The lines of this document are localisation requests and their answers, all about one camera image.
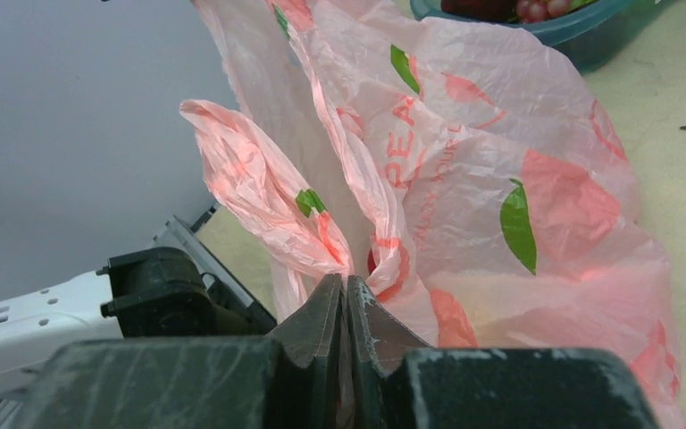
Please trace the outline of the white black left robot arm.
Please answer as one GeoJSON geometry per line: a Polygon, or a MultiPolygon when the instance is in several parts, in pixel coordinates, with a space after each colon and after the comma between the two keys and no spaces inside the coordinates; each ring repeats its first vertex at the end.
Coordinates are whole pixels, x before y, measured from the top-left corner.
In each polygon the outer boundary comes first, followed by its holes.
{"type": "Polygon", "coordinates": [[[166,222],[143,250],[0,302],[0,428],[47,360],[76,341],[265,334],[266,305],[197,238],[210,219],[166,222]]]}

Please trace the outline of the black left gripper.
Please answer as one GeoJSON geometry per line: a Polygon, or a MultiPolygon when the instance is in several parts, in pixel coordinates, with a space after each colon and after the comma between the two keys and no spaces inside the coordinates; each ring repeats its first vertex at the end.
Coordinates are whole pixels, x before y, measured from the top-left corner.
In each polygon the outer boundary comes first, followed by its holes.
{"type": "Polygon", "coordinates": [[[149,248],[96,271],[112,296],[100,306],[125,338],[265,335],[276,318],[198,238],[215,206],[189,224],[170,218],[149,248]]]}

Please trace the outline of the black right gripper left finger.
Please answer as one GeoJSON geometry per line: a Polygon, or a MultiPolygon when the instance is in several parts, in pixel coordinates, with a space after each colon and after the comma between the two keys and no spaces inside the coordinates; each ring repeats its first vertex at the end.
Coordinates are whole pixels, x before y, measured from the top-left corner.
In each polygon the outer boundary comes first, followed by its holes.
{"type": "Polygon", "coordinates": [[[334,428],[339,407],[342,277],[327,274],[269,337],[282,352],[269,390],[267,428],[334,428]]]}

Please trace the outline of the pink plastic bag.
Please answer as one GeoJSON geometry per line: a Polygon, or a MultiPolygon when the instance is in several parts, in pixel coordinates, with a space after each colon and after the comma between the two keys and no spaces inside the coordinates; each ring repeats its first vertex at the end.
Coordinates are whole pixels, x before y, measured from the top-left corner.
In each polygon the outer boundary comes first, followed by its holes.
{"type": "Polygon", "coordinates": [[[608,349],[682,428],[670,267],[580,73],[522,29],[388,1],[197,1],[238,100],[180,105],[284,320],[365,278],[430,345],[608,349]]]}

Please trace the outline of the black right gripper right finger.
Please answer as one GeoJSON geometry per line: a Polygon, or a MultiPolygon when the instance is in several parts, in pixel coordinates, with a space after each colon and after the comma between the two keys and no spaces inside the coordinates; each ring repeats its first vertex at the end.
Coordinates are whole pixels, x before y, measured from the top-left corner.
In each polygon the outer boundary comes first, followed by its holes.
{"type": "Polygon", "coordinates": [[[415,428],[405,354],[429,344],[384,308],[363,278],[347,278],[347,328],[356,405],[355,428],[415,428]]]}

